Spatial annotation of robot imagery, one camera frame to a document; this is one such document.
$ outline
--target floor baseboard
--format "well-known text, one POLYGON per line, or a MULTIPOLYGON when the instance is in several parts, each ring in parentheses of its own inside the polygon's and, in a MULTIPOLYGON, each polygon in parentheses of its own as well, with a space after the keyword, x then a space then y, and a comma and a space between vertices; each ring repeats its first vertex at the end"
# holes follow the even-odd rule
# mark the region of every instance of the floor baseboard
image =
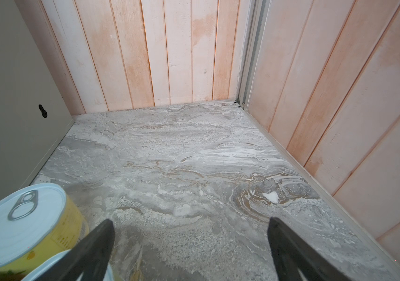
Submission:
POLYGON ((400 265, 381 247, 381 245, 328 193, 328 191, 310 175, 295 158, 273 138, 248 112, 244 111, 248 118, 255 124, 264 136, 275 148, 298 170, 300 175, 315 189, 320 197, 333 209, 357 237, 380 258, 388 270, 400 280, 400 265))
POLYGON ((63 133, 61 136, 59 136, 51 145, 51 147, 47 150, 47 152, 44 154, 44 156, 41 158, 39 163, 34 167, 33 171, 28 175, 28 177, 24 180, 22 185, 18 188, 26 188, 29 186, 29 184, 33 181, 34 177, 39 173, 41 170, 42 166, 44 166, 45 162, 49 159, 50 155, 53 153, 53 151, 57 148, 58 144, 62 141, 62 139, 66 136, 66 133, 70 130, 72 125, 75 123, 73 118, 71 118, 70 122, 67 124, 67 126, 63 129, 63 133))

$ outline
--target can lid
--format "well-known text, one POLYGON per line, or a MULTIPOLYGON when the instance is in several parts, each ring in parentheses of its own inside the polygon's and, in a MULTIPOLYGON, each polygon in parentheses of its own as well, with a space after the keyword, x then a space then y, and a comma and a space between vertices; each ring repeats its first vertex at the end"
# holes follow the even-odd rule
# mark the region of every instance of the can lid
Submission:
POLYGON ((0 267, 33 249, 52 231, 66 206, 57 184, 40 183, 0 201, 0 267))
MULTIPOLYGON (((44 272, 46 272, 49 268, 51 268, 54 264, 56 264, 57 261, 61 260, 61 258, 65 256, 69 251, 70 250, 65 250, 49 258, 35 270, 27 274, 27 276, 25 276, 22 279, 22 281, 34 281, 38 279, 44 272)), ((81 274, 80 277, 77 278, 77 281, 80 281, 82 276, 83 274, 81 274)), ((105 277, 103 277, 103 281, 114 281, 113 270, 109 263, 108 267, 106 268, 105 277)))

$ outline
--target orange stain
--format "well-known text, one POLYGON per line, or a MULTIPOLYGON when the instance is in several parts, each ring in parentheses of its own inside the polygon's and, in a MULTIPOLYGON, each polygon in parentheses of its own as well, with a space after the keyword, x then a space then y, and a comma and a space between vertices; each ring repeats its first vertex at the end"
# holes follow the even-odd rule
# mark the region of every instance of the orange stain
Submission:
POLYGON ((34 258, 35 255, 36 255, 36 254, 34 253, 34 251, 32 251, 32 252, 30 252, 30 253, 28 254, 27 259, 32 259, 32 258, 34 258))

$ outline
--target tin can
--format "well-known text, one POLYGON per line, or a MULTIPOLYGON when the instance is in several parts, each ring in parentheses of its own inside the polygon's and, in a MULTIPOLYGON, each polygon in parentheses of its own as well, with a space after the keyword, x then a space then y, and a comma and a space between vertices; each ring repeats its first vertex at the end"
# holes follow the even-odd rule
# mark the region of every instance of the tin can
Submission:
MULTIPOLYGON (((57 261, 62 259, 64 255, 66 255, 70 250, 61 252, 59 254, 54 255, 53 257, 49 258, 46 262, 41 264, 38 268, 33 270, 30 274, 28 274, 22 281, 34 281, 39 276, 41 276, 44 272, 46 272, 49 268, 51 268, 57 261)), ((119 281, 119 279, 114 278, 113 270, 108 263, 108 267, 106 268, 105 277, 103 277, 103 281, 119 281)))
POLYGON ((0 280, 20 280, 88 233, 85 218, 59 185, 14 192, 0 201, 0 280))

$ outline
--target pull tab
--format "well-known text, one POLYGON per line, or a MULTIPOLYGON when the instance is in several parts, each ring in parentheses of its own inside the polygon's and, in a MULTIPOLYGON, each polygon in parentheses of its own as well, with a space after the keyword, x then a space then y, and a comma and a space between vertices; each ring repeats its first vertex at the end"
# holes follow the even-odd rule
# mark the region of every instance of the pull tab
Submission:
POLYGON ((19 199, 17 200, 16 204, 14 204, 14 207, 11 209, 11 211, 9 211, 8 214, 8 220, 10 221, 14 221, 17 219, 21 219, 24 218, 26 216, 28 216, 29 214, 31 214, 34 209, 36 209, 36 207, 38 206, 38 191, 37 190, 30 190, 25 192, 24 194, 21 195, 21 197, 19 197, 19 199), (14 213, 14 211, 19 208, 20 206, 26 204, 26 203, 33 203, 33 208, 31 208, 30 211, 28 211, 27 213, 23 214, 22 216, 18 216, 18 217, 13 217, 12 213, 14 213))

